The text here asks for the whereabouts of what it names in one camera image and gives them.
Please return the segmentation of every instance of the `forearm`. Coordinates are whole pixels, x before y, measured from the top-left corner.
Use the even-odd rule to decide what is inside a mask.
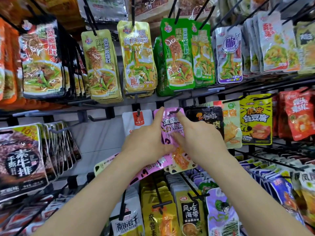
[[[249,235],[312,235],[230,154],[205,159],[204,168],[226,194]]]
[[[100,235],[120,196],[141,168],[133,159],[120,153],[35,235]]]

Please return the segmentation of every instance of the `left hand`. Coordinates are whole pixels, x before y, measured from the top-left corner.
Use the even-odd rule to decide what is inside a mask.
[[[155,163],[163,155],[176,150],[173,145],[164,145],[161,141],[161,122],[164,107],[156,113],[150,126],[142,126],[126,137],[121,153],[131,156],[141,167]]]

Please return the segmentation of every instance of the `finger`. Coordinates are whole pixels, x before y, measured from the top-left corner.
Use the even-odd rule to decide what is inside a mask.
[[[161,122],[162,122],[162,119],[163,119],[163,113],[164,113],[164,107],[160,107],[159,111],[157,111],[155,117],[154,117],[154,120],[153,120],[153,123],[152,125],[160,128],[161,127]]]
[[[176,117],[179,120],[179,122],[183,125],[184,130],[185,126],[187,127],[189,123],[191,123],[191,120],[189,120],[185,115],[183,115],[181,112],[176,113]]]
[[[175,139],[175,141],[181,146],[185,146],[185,138],[178,132],[171,133],[171,136]]]
[[[172,144],[166,144],[162,146],[162,155],[171,154],[176,150],[176,147]]]

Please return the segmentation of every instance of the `red snack package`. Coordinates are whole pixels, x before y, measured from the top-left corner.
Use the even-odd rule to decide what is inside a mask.
[[[279,95],[273,96],[273,136],[278,135]]]
[[[288,91],[285,94],[285,111],[294,141],[315,134],[314,105],[310,102],[312,93],[305,89]]]
[[[288,115],[285,111],[284,95],[288,91],[279,92],[279,113],[278,113],[278,136],[283,139],[292,139],[292,133],[289,127]]]

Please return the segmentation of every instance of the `black snack package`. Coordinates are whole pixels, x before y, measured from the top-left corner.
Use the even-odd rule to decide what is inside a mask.
[[[186,117],[192,122],[205,121],[206,123],[215,125],[224,139],[224,123],[222,108],[220,107],[195,107],[185,110]]]

